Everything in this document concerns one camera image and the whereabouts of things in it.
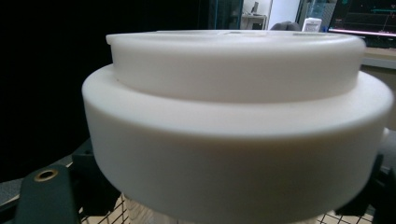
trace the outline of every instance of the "wire mesh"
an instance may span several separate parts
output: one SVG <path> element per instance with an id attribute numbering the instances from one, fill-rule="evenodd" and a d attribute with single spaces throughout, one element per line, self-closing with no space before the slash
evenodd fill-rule
<path id="1" fill-rule="evenodd" d="M 81 220 L 81 224 L 131 224 L 125 200 L 125 197 L 121 195 L 112 212 L 104 217 L 84 216 Z M 369 214 L 362 217 L 337 216 L 334 211 L 316 218 L 316 224 L 371 224 L 372 221 L 373 216 Z"/>

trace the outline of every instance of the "monitor screen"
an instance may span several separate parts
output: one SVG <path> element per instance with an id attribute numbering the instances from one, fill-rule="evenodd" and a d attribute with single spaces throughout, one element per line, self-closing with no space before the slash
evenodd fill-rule
<path id="1" fill-rule="evenodd" d="M 328 31 L 361 37 L 396 37 L 396 1 L 337 0 Z"/>

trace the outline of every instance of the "raised circular lip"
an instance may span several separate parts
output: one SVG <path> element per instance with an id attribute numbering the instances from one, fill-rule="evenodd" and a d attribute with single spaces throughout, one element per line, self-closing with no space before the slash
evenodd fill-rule
<path id="1" fill-rule="evenodd" d="M 364 52 L 356 36 L 301 32 L 152 32 L 106 39 L 115 76 L 125 85 L 170 98 L 225 103 L 343 94 L 355 87 Z"/>

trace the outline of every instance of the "white plastic part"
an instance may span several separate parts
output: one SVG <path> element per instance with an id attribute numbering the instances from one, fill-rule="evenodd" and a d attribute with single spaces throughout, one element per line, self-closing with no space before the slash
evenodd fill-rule
<path id="1" fill-rule="evenodd" d="M 322 20 L 319 18 L 306 18 L 304 20 L 303 32 L 319 32 Z"/>
<path id="2" fill-rule="evenodd" d="M 366 184 L 392 105 L 349 35 L 109 35 L 83 97 L 93 151 L 128 198 L 198 223 L 287 223 Z"/>

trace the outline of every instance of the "wall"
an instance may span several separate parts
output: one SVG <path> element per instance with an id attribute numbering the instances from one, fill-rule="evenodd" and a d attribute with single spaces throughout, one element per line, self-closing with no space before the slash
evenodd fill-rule
<path id="1" fill-rule="evenodd" d="M 268 21 L 268 29 L 282 21 L 296 21 L 300 0 L 274 0 Z"/>
<path id="2" fill-rule="evenodd" d="M 259 3 L 257 13 L 268 17 L 270 14 L 272 0 L 245 0 L 243 6 L 243 12 L 250 12 L 254 6 L 254 2 Z"/>

